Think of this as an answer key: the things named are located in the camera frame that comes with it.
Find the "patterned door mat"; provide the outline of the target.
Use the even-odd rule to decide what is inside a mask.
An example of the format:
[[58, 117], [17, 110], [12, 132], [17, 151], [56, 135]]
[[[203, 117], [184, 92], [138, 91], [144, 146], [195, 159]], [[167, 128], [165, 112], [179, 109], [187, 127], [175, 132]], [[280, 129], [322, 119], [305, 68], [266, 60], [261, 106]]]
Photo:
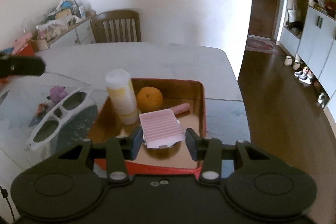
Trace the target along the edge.
[[271, 55], [285, 55], [284, 51], [272, 40], [254, 36], [247, 36], [245, 50], [267, 53]]

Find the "white sideboard cabinet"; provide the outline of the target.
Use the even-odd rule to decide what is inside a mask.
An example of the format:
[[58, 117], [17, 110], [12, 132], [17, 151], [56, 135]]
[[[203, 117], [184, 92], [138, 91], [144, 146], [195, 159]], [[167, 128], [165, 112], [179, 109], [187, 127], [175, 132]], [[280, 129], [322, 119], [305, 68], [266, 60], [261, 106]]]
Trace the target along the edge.
[[70, 25], [67, 32], [62, 33], [60, 36], [57, 36], [48, 42], [48, 48], [64, 48], [95, 44], [96, 40], [91, 27], [91, 18], [95, 15], [95, 11], [90, 11], [85, 20], [78, 24]]

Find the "brown wooden chair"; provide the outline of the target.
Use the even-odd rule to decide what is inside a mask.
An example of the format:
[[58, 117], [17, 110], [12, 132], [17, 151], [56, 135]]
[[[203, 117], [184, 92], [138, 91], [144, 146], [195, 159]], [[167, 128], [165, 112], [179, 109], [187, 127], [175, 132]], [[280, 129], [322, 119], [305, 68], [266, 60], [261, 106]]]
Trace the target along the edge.
[[96, 43], [142, 42], [139, 13], [113, 10], [90, 19]]

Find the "pink ribbed case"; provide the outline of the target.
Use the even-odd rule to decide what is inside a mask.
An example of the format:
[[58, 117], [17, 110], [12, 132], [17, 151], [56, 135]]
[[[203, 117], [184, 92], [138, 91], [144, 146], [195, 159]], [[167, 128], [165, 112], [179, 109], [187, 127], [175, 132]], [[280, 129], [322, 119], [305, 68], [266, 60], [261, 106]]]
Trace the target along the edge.
[[163, 138], [181, 138], [185, 140], [186, 135], [181, 124], [170, 109], [153, 111], [139, 115], [143, 137], [148, 142]]

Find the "white frame sunglasses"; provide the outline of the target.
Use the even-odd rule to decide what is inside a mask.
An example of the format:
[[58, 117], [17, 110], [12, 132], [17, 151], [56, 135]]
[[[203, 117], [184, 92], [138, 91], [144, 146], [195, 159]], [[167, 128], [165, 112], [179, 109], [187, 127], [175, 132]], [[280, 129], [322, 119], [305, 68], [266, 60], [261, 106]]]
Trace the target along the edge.
[[95, 102], [90, 98], [93, 89], [77, 88], [57, 103], [33, 129], [26, 143], [35, 151], [50, 142], [62, 127]]

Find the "clutter pile on sideboard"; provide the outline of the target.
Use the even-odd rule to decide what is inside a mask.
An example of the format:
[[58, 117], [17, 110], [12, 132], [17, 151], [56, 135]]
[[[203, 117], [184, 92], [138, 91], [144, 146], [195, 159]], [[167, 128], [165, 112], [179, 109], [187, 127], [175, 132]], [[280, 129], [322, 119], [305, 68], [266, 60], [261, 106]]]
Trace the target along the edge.
[[76, 0], [61, 0], [45, 14], [28, 17], [22, 22], [23, 34], [32, 34], [33, 39], [47, 42], [65, 34], [70, 26], [87, 19], [89, 11]]

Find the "pair of sneakers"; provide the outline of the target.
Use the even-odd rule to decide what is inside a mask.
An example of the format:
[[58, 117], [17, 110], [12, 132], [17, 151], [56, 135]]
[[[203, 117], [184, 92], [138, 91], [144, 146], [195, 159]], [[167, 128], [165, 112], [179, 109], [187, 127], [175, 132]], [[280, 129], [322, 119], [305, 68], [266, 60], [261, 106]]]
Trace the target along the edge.
[[314, 74], [307, 66], [301, 71], [295, 72], [294, 76], [297, 77], [300, 82], [307, 85], [310, 85], [314, 80]]

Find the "yellow white cylindrical bottle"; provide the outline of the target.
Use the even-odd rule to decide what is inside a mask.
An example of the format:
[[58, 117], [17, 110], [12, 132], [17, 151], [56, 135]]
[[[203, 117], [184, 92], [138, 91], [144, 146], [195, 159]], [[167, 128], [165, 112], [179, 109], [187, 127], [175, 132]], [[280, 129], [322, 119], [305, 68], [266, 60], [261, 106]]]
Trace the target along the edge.
[[130, 74], [123, 69], [109, 71], [105, 77], [106, 90], [123, 124], [138, 121], [138, 108]]

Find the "white hallway cabinet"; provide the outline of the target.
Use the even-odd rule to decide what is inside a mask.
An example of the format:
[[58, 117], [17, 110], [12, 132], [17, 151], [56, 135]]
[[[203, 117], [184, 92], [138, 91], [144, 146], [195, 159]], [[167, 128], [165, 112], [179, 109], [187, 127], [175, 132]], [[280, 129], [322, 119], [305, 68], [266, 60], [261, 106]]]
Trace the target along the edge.
[[335, 93], [335, 0], [287, 0], [280, 43], [310, 69], [328, 97]]

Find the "red cardboard box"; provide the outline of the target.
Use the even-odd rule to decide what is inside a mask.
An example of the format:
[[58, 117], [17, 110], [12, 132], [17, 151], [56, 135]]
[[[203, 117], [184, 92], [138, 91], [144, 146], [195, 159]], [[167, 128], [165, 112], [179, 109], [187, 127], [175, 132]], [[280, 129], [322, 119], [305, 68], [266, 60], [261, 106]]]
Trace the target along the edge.
[[[13, 55], [13, 48], [7, 48], [2, 51], [2, 53], [10, 53]], [[30, 43], [27, 43], [25, 46], [21, 47], [20, 50], [14, 53], [15, 56], [34, 56], [35, 53], [33, 51], [33, 48], [31, 47]], [[7, 84], [9, 82], [9, 78], [2, 78], [1, 84]]]

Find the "orange fruit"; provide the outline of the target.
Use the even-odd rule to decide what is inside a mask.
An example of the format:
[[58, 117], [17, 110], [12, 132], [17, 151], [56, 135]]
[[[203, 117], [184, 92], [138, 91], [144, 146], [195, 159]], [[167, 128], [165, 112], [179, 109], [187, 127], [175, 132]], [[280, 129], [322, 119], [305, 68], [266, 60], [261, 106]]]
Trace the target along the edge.
[[157, 88], [146, 86], [136, 95], [137, 106], [142, 113], [160, 110], [163, 105], [163, 95]]

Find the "purple spiky plush toy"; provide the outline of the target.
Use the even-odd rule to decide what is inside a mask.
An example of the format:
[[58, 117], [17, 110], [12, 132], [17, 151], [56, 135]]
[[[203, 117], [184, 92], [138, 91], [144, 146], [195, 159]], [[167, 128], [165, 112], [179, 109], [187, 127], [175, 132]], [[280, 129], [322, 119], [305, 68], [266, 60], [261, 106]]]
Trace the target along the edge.
[[50, 90], [50, 100], [52, 103], [57, 104], [67, 96], [65, 87], [55, 86]]

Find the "pink cylindrical tube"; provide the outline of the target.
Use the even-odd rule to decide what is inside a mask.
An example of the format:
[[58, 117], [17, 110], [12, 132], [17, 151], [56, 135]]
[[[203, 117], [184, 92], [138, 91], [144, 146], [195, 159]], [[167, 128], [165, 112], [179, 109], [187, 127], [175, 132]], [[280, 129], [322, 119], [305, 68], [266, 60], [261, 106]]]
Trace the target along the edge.
[[169, 109], [172, 110], [175, 115], [179, 115], [190, 112], [191, 106], [189, 103], [182, 103], [180, 105], [170, 107]]

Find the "pink folded cloth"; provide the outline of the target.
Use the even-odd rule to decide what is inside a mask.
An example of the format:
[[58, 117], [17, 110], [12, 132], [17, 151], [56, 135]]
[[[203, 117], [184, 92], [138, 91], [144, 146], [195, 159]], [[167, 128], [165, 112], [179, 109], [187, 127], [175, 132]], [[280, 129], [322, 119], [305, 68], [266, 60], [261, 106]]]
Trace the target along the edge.
[[21, 47], [25, 46], [27, 43], [30, 43], [30, 40], [32, 39], [33, 34], [32, 33], [26, 33], [25, 35], [18, 38], [13, 45], [13, 55], [15, 52], [21, 49]]

